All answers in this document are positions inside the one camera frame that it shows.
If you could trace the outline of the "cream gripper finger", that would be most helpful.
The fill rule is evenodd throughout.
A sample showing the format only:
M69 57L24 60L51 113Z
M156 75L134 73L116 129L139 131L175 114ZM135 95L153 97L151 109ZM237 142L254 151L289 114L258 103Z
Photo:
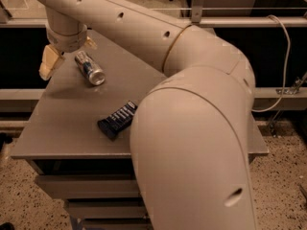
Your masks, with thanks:
M39 67L40 77L45 81L49 80L64 61L65 57L60 51L58 51L52 44L46 45Z
M98 48L97 44L95 43L95 41L90 36L88 36L86 38L84 46L88 47L88 48L91 48L93 50L96 50Z

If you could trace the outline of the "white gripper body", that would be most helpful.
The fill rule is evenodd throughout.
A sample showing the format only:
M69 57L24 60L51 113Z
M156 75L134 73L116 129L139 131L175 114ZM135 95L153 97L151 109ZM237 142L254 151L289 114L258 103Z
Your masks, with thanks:
M46 25L47 38L51 45L58 51L72 53L79 50L87 39L87 28L83 25L81 31L72 35L63 35L53 31L49 25Z

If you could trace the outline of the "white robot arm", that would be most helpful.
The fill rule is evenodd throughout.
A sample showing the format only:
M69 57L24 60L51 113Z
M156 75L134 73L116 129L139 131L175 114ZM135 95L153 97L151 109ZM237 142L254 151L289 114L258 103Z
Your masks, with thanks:
M256 230L248 167L255 79L236 47L125 0L38 0L49 41L88 28L165 75L139 104L130 153L154 230Z

